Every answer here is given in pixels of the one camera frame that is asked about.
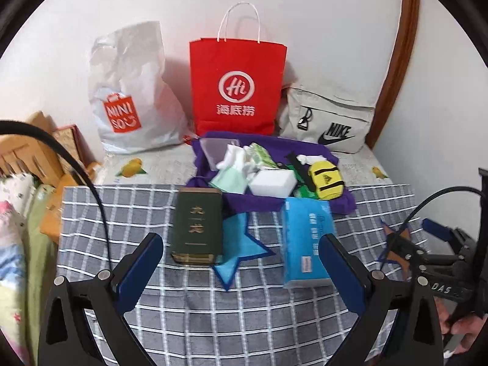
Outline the person's right hand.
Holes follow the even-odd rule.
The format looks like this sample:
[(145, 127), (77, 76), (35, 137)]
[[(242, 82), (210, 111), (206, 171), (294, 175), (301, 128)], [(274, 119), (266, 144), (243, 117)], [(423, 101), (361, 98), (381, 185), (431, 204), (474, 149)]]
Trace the person's right hand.
[(451, 324), (447, 322), (450, 314), (445, 307), (441, 298), (434, 298), (436, 308), (438, 311), (438, 319), (443, 335), (451, 333), (452, 335), (461, 335), (462, 339), (459, 345), (456, 347), (454, 353), (465, 353), (469, 351), (472, 344), (475, 342), (476, 337), (480, 333), (483, 325), (486, 322), (487, 315), (479, 317), (476, 314), (470, 314), (465, 316), (461, 320)]

